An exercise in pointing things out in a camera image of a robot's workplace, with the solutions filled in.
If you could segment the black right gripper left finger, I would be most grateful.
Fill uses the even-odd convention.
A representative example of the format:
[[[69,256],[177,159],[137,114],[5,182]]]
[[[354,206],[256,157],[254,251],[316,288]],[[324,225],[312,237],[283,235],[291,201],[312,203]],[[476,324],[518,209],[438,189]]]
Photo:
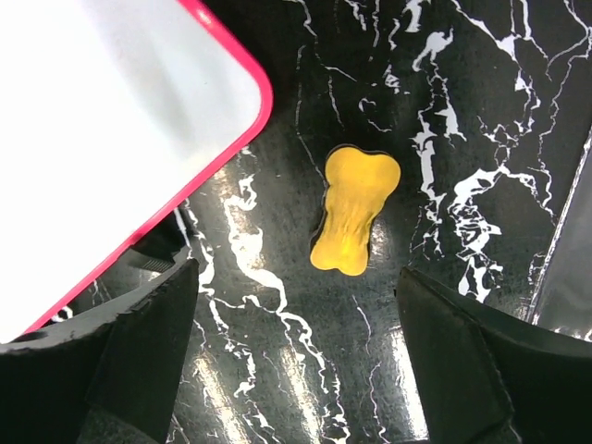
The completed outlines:
[[[188,348],[199,264],[1,347],[1,440],[163,443]]]

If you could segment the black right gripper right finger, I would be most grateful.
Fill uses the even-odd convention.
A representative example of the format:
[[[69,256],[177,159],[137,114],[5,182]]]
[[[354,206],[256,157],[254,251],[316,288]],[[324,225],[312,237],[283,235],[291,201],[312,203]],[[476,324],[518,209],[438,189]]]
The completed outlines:
[[[430,442],[590,442],[590,343],[410,267],[396,299]]]

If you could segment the yellow whiteboard eraser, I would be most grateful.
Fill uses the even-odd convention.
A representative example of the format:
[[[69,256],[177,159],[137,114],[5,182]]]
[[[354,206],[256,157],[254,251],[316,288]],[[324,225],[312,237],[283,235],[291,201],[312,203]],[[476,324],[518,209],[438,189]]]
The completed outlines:
[[[360,276],[368,266],[373,223],[401,180],[390,155],[343,145],[325,166],[324,217],[310,252],[312,266]]]

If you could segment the pink framed whiteboard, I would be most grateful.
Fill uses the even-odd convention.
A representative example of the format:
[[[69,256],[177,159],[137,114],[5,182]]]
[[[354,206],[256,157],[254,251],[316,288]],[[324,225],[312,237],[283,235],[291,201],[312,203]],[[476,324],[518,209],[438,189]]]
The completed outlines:
[[[200,1],[1,5],[1,340],[41,327],[253,140],[269,78]]]

